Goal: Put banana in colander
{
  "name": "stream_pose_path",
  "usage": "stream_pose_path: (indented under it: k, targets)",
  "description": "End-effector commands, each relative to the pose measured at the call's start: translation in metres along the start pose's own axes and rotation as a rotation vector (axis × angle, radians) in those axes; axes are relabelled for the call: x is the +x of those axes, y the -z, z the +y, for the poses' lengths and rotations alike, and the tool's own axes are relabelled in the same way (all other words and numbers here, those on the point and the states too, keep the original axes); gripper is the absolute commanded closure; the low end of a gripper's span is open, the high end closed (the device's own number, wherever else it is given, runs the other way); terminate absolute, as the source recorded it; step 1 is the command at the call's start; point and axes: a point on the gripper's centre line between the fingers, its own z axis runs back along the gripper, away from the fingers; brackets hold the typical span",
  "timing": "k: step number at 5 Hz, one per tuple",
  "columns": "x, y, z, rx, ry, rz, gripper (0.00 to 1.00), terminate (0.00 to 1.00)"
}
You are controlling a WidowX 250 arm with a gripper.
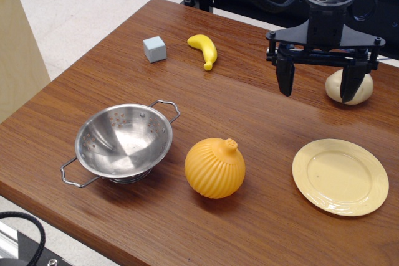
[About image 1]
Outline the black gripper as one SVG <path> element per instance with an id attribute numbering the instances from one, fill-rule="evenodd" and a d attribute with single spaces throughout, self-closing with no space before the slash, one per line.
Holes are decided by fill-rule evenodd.
<path id="1" fill-rule="evenodd" d="M 355 0 L 306 1 L 310 11 L 305 23 L 266 34 L 267 60 L 276 66 L 279 90 L 291 96 L 295 63 L 343 67 L 340 96 L 347 103 L 355 97 L 365 74 L 378 68 L 385 40 L 345 25 L 347 9 Z"/>

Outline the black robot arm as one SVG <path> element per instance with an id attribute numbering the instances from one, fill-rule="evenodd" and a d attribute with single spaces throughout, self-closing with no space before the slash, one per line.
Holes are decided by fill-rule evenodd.
<path id="1" fill-rule="evenodd" d="M 310 10 L 305 23 L 266 35 L 267 60 L 276 67 L 279 90 L 291 95 L 296 63 L 341 67 L 340 97 L 343 103 L 349 102 L 365 75 L 378 68 L 385 40 L 345 25 L 354 0 L 306 1 Z"/>

